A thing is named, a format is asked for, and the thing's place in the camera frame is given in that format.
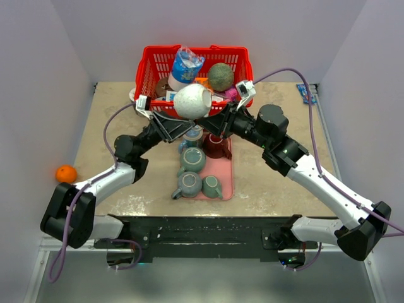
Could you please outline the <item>white speckled mug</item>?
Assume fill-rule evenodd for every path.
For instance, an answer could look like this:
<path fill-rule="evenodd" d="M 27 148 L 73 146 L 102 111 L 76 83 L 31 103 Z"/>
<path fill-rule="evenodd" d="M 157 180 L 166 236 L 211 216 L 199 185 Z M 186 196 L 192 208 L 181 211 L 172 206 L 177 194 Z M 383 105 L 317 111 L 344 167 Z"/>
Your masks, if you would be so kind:
<path fill-rule="evenodd" d="M 174 97 L 174 109 L 177 115 L 190 120 L 208 117 L 211 103 L 211 92 L 198 83 L 184 87 Z"/>

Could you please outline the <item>small green mug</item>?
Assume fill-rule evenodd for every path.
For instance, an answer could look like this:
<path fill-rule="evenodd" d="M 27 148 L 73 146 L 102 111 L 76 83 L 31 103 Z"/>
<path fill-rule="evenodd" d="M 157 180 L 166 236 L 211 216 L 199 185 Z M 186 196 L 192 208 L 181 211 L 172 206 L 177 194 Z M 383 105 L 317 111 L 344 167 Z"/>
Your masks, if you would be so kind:
<path fill-rule="evenodd" d="M 208 175 L 203 178 L 202 193 L 210 199 L 222 199 L 222 184 L 214 175 Z"/>

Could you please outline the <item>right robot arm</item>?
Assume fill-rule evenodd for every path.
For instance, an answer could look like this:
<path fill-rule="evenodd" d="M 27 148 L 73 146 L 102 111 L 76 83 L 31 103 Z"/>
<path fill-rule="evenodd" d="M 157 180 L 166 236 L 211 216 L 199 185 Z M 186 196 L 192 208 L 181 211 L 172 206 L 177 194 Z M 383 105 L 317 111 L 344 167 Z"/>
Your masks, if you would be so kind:
<path fill-rule="evenodd" d="M 383 201 L 373 203 L 362 197 L 317 166 L 315 157 L 287 135 L 289 121 L 281 107 L 265 104 L 254 117 L 245 107 L 229 103 L 221 112 L 196 122 L 214 136 L 234 134 L 262 148 L 268 167 L 306 188 L 336 215 L 334 220 L 292 216 L 271 235 L 279 249 L 322 242 L 363 261 L 386 233 L 391 208 Z"/>

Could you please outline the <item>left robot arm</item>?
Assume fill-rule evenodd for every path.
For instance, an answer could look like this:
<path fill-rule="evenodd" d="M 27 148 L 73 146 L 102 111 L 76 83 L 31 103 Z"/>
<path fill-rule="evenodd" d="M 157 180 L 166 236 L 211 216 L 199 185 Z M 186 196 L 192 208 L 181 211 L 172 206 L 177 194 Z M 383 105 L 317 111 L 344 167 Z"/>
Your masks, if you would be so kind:
<path fill-rule="evenodd" d="M 75 249 L 90 239 L 109 239 L 116 247 L 127 246 L 130 231 L 120 219 L 97 216 L 97 205 L 144 176 L 148 160 L 143 154 L 162 141 L 173 142 L 194 125 L 194 121 L 154 112 L 140 134 L 118 136 L 113 152 L 116 162 L 110 169 L 86 181 L 56 186 L 40 223 L 41 231 Z"/>

